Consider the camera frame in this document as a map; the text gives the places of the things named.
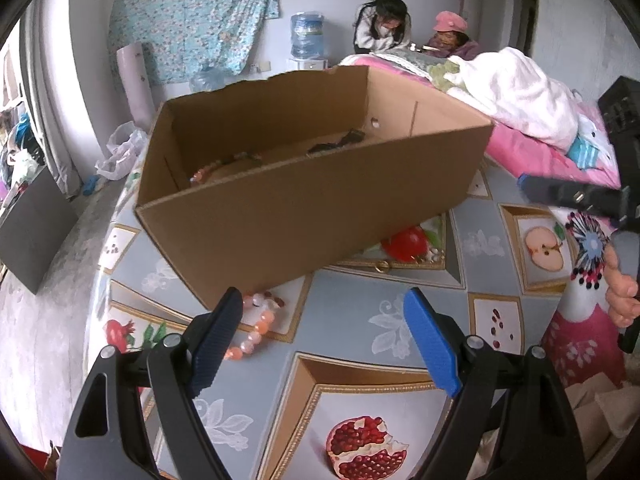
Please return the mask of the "right hand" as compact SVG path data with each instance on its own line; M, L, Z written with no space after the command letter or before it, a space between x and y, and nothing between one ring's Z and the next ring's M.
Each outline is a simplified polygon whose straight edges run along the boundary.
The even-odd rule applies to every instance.
M618 258L611 244L605 247L604 262L608 315L617 327L627 328L640 314L639 284L631 276L620 272Z

